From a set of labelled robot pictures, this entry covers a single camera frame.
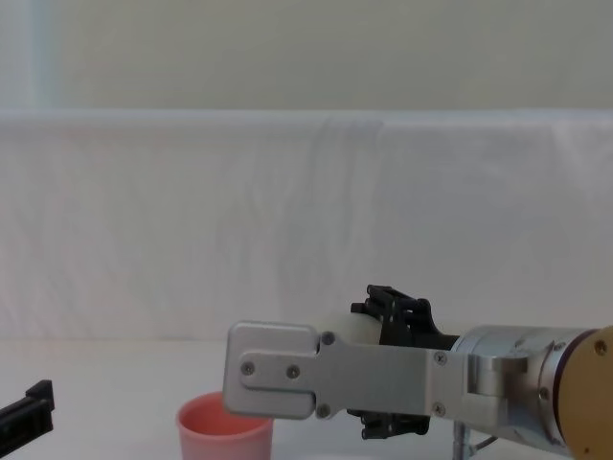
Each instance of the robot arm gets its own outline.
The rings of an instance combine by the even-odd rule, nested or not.
[[[582,388],[598,376],[592,391],[612,405],[613,330],[486,326],[445,335],[426,300],[390,287],[368,292],[352,313],[380,322],[379,344],[309,326],[235,325],[224,379],[228,410],[287,419],[347,410],[360,417],[364,439],[423,435],[431,417],[450,419],[459,460],[484,447],[471,451],[471,428],[578,459],[613,458],[596,435],[613,432],[613,422]]]

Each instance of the aluminum arm segment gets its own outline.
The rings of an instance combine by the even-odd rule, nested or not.
[[[351,344],[308,326],[241,322],[229,333],[224,401],[232,412],[275,418],[326,419],[351,409],[504,426],[508,387],[529,363],[529,356]]]

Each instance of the white backdrop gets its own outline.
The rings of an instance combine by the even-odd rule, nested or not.
[[[0,114],[0,337],[222,338],[369,283],[613,323],[613,113]]]

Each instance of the table surface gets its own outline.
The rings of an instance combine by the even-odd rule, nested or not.
[[[15,452],[32,460],[180,458],[174,415],[186,400],[221,388],[225,345],[201,341],[4,341],[0,403],[52,379],[55,430]],[[427,458],[448,460],[451,423],[433,421],[427,436],[363,442],[347,415],[275,424],[274,460]],[[552,454],[495,443],[484,460],[555,460]]]

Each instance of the metal rod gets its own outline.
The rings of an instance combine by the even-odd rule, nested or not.
[[[453,460],[470,458],[470,429],[461,422],[453,424]]]

